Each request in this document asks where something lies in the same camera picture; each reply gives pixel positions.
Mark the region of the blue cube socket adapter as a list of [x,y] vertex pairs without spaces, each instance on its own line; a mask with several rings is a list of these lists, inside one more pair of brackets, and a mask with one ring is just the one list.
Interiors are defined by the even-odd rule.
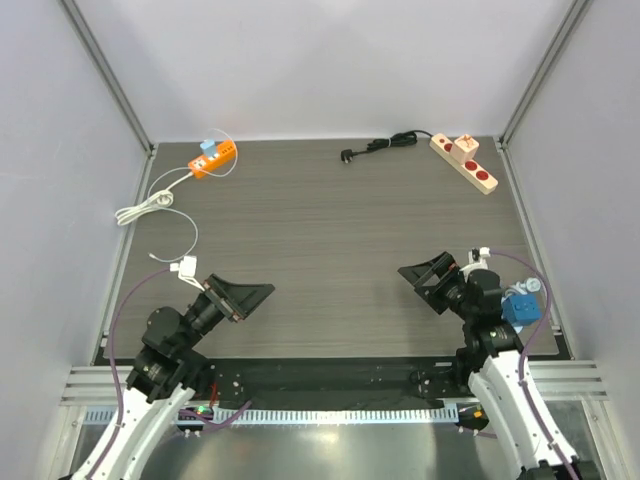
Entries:
[[542,314],[534,294],[513,295],[503,300],[502,317],[519,333],[540,320]]

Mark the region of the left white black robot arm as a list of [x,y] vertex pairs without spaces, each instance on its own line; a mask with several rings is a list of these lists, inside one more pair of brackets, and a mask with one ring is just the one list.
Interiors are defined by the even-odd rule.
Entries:
[[186,311],[155,309],[147,319],[143,348],[125,382],[119,380],[114,347],[108,347],[117,408],[88,458],[68,479],[139,479],[169,425],[191,399],[212,387],[210,361],[195,346],[219,323],[247,319],[275,286],[238,284],[210,274],[200,282],[178,278],[198,296]]

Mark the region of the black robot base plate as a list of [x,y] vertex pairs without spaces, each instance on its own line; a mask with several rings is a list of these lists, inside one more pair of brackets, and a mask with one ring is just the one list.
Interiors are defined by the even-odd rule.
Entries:
[[470,399],[458,362],[444,357],[211,359],[194,401],[224,408],[372,411],[439,408]]

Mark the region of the light blue round power socket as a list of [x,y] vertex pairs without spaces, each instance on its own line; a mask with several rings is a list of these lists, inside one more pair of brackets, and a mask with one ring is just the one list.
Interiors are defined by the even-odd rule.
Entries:
[[524,281],[516,282],[506,288],[503,296],[508,298],[513,295],[535,294],[542,289],[542,282],[537,277],[529,277]]

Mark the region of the beige power strip red sockets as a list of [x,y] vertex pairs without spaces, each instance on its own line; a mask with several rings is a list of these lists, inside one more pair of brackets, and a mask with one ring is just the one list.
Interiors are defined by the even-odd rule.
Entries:
[[451,140],[438,133],[431,137],[429,145],[482,194],[489,195],[497,188],[498,180],[475,159],[480,144],[471,135],[464,134]]

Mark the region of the beige cube socket adapter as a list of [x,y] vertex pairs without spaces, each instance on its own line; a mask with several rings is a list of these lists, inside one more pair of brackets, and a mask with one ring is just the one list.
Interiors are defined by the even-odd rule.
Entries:
[[465,163],[474,159],[478,149],[479,142],[471,135],[464,134],[453,141],[450,153],[456,161]]

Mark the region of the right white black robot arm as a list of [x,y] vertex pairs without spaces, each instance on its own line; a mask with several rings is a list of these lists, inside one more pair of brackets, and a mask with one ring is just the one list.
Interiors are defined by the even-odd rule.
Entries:
[[475,248],[460,266],[443,252],[399,274],[438,314],[463,322],[451,383],[477,398],[515,479],[597,479],[595,462],[579,457],[550,414],[531,374],[527,350],[504,318],[500,276],[489,269],[487,248]]

